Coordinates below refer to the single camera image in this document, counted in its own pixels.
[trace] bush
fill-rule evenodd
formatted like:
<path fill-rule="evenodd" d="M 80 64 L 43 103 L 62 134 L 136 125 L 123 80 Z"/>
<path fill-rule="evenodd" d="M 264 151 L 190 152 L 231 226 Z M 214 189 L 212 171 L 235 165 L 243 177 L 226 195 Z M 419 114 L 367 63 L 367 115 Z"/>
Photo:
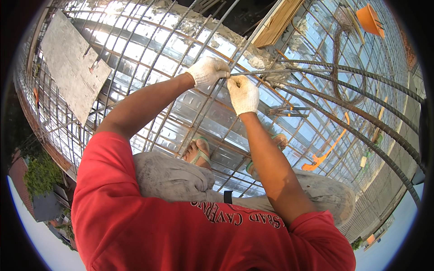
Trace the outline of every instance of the bush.
<path fill-rule="evenodd" d="M 356 250 L 360 247 L 360 245 L 363 243 L 362 238 L 359 236 L 354 242 L 351 243 L 351 247 L 353 250 Z"/>
<path fill-rule="evenodd" d="M 31 159 L 27 167 L 23 179 L 26 181 L 30 199 L 33 199 L 33 196 L 51 192 L 55 183 L 63 183 L 62 170 L 47 152 L 43 152 L 39 157 Z"/>

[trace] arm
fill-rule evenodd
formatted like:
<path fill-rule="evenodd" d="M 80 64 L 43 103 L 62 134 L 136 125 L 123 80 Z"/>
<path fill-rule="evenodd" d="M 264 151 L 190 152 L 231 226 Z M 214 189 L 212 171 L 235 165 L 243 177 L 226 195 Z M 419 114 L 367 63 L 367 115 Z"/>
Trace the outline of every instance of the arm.
<path fill-rule="evenodd" d="M 118 104 L 100 124 L 96 133 L 115 132 L 129 140 L 184 91 L 210 86 L 229 76 L 229 67 L 221 59 L 204 57 L 185 73 L 139 89 Z"/>
<path fill-rule="evenodd" d="M 194 79 L 183 73 L 173 79 L 139 89 L 119 103 L 100 124 L 96 133 L 115 132 L 129 140 L 184 91 Z"/>
<path fill-rule="evenodd" d="M 258 88 L 245 76 L 233 76 L 227 85 L 233 107 L 246 126 L 255 168 L 276 213 L 289 225 L 299 215 L 316 211 L 288 160 L 273 143 L 256 115 Z"/>

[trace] wooden plank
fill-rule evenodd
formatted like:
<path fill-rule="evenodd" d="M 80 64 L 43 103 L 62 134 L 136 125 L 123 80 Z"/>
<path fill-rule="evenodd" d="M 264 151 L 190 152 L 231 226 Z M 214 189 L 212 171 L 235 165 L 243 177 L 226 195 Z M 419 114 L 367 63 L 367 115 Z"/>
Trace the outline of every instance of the wooden plank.
<path fill-rule="evenodd" d="M 82 125 L 112 69 L 58 10 L 41 42 L 44 58 L 60 95 Z"/>
<path fill-rule="evenodd" d="M 256 37 L 254 37 L 253 44 L 258 48 L 274 45 L 303 2 L 304 0 L 282 1 L 265 22 L 264 26 L 262 26 Z"/>

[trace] gray pants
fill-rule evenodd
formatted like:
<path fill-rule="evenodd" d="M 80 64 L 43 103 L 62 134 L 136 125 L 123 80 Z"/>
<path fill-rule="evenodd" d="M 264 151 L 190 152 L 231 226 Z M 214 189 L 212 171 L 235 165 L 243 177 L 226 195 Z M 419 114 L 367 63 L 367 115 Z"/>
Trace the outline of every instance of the gray pants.
<path fill-rule="evenodd" d="M 215 179 L 209 169 L 159 152 L 133 155 L 137 183 L 144 197 L 157 197 L 168 202 L 224 202 L 223 195 L 212 190 Z M 336 180 L 294 169 L 305 194 L 319 211 L 329 210 L 335 226 L 345 224 L 354 213 L 355 195 L 345 184 Z M 259 181 L 256 170 L 252 176 Z M 233 198 L 234 205 L 265 212 L 274 212 L 266 195 Z"/>

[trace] hand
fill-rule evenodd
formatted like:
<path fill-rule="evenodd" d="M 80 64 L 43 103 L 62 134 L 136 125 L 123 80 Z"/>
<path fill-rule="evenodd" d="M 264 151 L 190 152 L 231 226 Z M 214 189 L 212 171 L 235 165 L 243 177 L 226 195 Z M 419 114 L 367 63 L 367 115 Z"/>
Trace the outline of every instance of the hand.
<path fill-rule="evenodd" d="M 217 57 L 205 56 L 187 69 L 194 79 L 195 87 L 209 87 L 220 78 L 229 78 L 230 69 L 227 63 Z"/>
<path fill-rule="evenodd" d="M 237 116 L 247 112 L 257 114 L 259 90 L 246 76 L 231 76 L 227 80 L 227 89 Z"/>

